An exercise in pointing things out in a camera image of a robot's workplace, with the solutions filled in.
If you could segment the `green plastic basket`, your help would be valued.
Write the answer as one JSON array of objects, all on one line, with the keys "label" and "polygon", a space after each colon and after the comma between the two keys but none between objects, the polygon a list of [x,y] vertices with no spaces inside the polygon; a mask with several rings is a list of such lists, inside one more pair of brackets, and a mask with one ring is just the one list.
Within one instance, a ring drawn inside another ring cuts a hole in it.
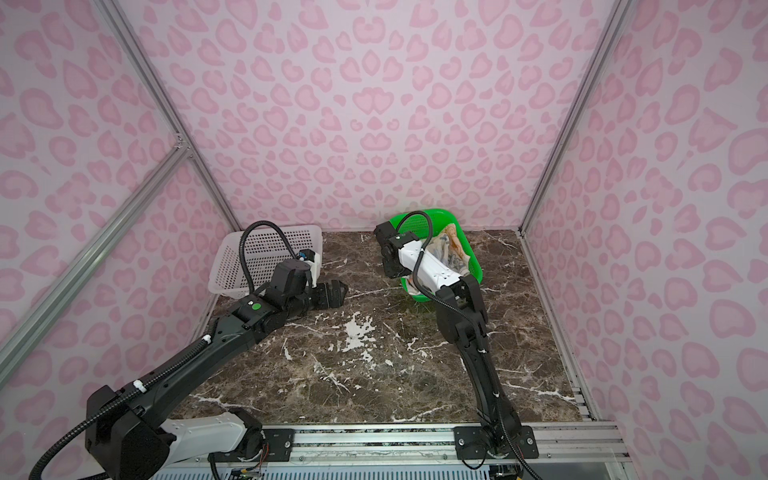
[{"label": "green plastic basket", "polygon": [[[432,209],[426,209],[424,212],[431,218],[432,226],[433,226],[433,236],[432,239],[437,237],[441,231],[449,224],[453,223],[456,225],[459,238],[461,240],[461,243],[463,245],[463,248],[465,252],[470,256],[469,259],[469,271],[470,273],[467,275],[472,275],[475,277],[478,283],[481,283],[483,278],[483,272],[482,268],[479,265],[479,262],[476,258],[476,255],[474,254],[472,247],[470,246],[470,243],[462,230],[461,226],[459,225],[459,222],[456,218],[456,216],[451,213],[448,210],[440,209],[440,208],[432,208]],[[396,215],[394,217],[391,217],[389,219],[389,222],[394,226],[397,227],[401,220],[406,216],[406,213],[402,213],[400,215]],[[421,215],[415,215],[413,217],[410,217],[407,221],[403,223],[403,225],[400,228],[401,232],[413,232],[419,239],[423,240],[426,239],[428,236],[428,225],[426,223],[426,220]],[[413,285],[411,277],[407,278],[401,278],[401,285],[403,289],[414,298],[417,302],[427,302],[427,297],[423,296],[419,291],[416,289],[416,287]]]}]

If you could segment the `white perforated plastic basket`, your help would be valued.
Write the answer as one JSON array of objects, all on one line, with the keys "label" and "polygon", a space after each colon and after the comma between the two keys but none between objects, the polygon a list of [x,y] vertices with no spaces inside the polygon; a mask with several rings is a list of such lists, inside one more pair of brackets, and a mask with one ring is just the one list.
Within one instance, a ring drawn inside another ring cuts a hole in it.
[{"label": "white perforated plastic basket", "polygon": [[[296,253],[312,249],[323,253],[322,230],[316,225],[282,227]],[[220,245],[209,274],[208,290],[214,295],[240,299],[248,293],[248,285],[239,261],[241,232],[227,235]],[[289,251],[278,234],[267,227],[254,230],[245,243],[247,267],[256,287],[271,279],[275,266],[289,257]]]}]

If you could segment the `rabbit print towel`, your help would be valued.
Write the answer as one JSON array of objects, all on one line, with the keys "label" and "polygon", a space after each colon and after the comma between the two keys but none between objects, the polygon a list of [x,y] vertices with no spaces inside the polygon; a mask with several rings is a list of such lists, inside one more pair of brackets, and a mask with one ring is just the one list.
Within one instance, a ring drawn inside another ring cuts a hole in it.
[{"label": "rabbit print towel", "polygon": [[426,251],[457,274],[467,275],[470,273],[470,257],[464,252],[457,237],[442,232],[429,242]]}]

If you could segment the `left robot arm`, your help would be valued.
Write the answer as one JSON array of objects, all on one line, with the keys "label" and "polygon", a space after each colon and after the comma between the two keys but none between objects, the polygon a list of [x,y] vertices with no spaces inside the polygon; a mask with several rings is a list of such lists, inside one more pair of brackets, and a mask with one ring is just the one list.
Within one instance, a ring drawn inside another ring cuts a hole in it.
[{"label": "left robot arm", "polygon": [[85,447],[111,479],[149,479],[163,467],[198,456],[262,455],[262,424],[242,407],[173,425],[170,414],[190,393],[274,331],[313,311],[336,309],[348,293],[340,280],[315,283],[309,262],[280,262],[269,281],[216,318],[208,331],[161,366],[118,391],[102,387],[87,402],[92,424]]}]

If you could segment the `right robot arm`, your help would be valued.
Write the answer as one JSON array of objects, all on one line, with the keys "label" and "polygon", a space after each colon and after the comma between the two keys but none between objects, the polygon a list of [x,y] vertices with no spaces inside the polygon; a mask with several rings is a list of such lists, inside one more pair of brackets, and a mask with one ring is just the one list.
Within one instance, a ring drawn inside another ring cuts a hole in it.
[{"label": "right robot arm", "polygon": [[385,275],[412,277],[412,284],[434,305],[444,340],[456,347],[469,376],[489,452],[520,457],[516,442],[523,425],[507,398],[492,360],[488,314],[474,276],[460,275],[428,251],[429,240],[385,221],[374,229]]}]

